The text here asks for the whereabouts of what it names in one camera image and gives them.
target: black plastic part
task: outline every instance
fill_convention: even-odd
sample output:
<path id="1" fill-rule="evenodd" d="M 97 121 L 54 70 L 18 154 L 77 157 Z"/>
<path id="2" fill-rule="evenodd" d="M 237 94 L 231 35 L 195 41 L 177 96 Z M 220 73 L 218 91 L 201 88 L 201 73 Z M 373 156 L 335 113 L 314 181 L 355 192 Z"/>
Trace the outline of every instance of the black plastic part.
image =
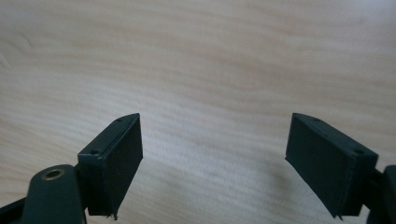
<path id="1" fill-rule="evenodd" d="M 21 223 L 85 223 L 73 166 L 52 166 L 33 176 L 25 199 Z"/>
<path id="2" fill-rule="evenodd" d="M 14 203 L 0 208 L 0 223 L 17 224 L 21 221 L 25 199 L 19 199 Z"/>
<path id="3" fill-rule="evenodd" d="M 142 159 L 139 114 L 114 120 L 78 153 L 76 169 L 91 216 L 117 217 Z"/>
<path id="4" fill-rule="evenodd" d="M 381 189 L 391 223 L 396 223 L 396 165 L 385 168 Z"/>
<path id="5" fill-rule="evenodd" d="M 375 171 L 378 155 L 326 122 L 293 114 L 286 160 L 333 217 L 358 216 L 361 184 Z"/>

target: screw hole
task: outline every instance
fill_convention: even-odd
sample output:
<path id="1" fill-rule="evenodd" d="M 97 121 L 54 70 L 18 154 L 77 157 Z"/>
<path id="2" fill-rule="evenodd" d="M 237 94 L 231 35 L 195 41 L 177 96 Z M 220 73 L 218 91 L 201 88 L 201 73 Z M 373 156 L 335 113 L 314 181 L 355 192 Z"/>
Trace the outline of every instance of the screw hole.
<path id="1" fill-rule="evenodd" d="M 362 151 L 362 150 L 360 150 L 360 149 L 355 149 L 355 150 L 353 150 L 356 154 L 358 154 L 358 155 L 363 155 L 364 154 L 364 152 Z"/>
<path id="2" fill-rule="evenodd" d="M 64 174 L 64 170 L 59 169 L 59 170 L 51 170 L 49 172 L 46 172 L 41 176 L 42 179 L 44 180 L 52 180 L 60 177 L 61 175 Z"/>
<path id="3" fill-rule="evenodd" d="M 98 149 L 94 149 L 94 150 L 91 150 L 91 155 L 99 155 L 99 152 L 100 152 L 100 150 L 98 150 Z"/>

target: small hole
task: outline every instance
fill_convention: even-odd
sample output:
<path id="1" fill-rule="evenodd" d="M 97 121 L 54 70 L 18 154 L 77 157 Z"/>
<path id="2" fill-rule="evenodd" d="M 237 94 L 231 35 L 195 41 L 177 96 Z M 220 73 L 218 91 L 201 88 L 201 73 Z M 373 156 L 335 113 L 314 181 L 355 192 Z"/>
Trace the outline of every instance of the small hole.
<path id="1" fill-rule="evenodd" d="M 59 170 L 54 170 L 46 174 L 46 178 L 53 178 L 58 176 L 61 172 Z"/>
<path id="2" fill-rule="evenodd" d="M 98 155 L 99 154 L 99 150 L 98 149 L 94 149 L 94 150 L 91 150 L 91 155 Z"/>
<path id="3" fill-rule="evenodd" d="M 358 155 L 363 155 L 364 154 L 364 152 L 362 151 L 362 150 L 360 150 L 360 149 L 355 149 L 355 150 L 353 150 L 356 154 L 358 154 Z"/>
<path id="4" fill-rule="evenodd" d="M 64 170 L 62 170 L 62 169 L 52 170 L 52 171 L 49 171 L 49 172 L 43 174 L 41 176 L 41 178 L 43 178 L 44 180 L 52 180 L 52 179 L 58 178 L 59 176 L 61 176 L 63 174 L 64 174 Z"/>

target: light wooden surface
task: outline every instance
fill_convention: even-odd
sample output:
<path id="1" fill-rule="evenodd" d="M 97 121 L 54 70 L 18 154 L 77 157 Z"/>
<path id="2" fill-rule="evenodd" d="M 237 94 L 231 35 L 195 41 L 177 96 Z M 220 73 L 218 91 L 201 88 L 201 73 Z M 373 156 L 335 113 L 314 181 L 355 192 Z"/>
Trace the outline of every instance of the light wooden surface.
<path id="1" fill-rule="evenodd" d="M 0 206 L 141 114 L 120 218 L 341 223 L 284 160 L 292 112 L 396 163 L 396 3 L 0 1 Z M 364 223 L 347 217 L 344 223 Z"/>

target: wood grain surface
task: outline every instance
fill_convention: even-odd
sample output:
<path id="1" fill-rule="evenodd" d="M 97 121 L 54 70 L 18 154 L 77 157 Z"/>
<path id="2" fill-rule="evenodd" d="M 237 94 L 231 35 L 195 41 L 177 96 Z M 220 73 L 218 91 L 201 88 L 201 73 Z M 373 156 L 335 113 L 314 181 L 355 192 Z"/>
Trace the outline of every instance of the wood grain surface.
<path id="1" fill-rule="evenodd" d="M 393 0 L 0 1 L 0 206 L 139 112 L 119 220 L 342 223 L 284 160 L 292 112 L 396 163 Z M 365 223 L 360 217 L 343 223 Z"/>

